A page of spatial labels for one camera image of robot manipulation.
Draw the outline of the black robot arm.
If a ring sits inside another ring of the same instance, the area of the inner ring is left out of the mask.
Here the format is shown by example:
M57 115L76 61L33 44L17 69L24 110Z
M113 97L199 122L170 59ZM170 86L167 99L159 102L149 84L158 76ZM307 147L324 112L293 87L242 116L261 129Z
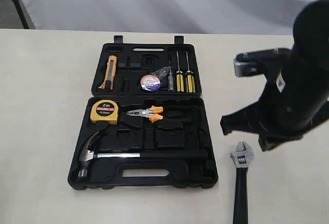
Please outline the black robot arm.
M266 83L259 99L222 116L224 135L257 134L262 151L300 140L328 120L328 0L305 6L293 24L292 48L236 55L237 77L262 74Z

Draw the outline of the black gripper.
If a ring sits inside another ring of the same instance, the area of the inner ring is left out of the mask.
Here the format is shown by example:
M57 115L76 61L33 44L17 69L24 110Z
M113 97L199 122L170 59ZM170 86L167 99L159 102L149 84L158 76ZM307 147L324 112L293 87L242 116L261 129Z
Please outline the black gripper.
M222 116L223 135L233 131L259 135L263 152L300 140L304 134L328 121L328 87L286 82L279 90L267 82L258 102Z

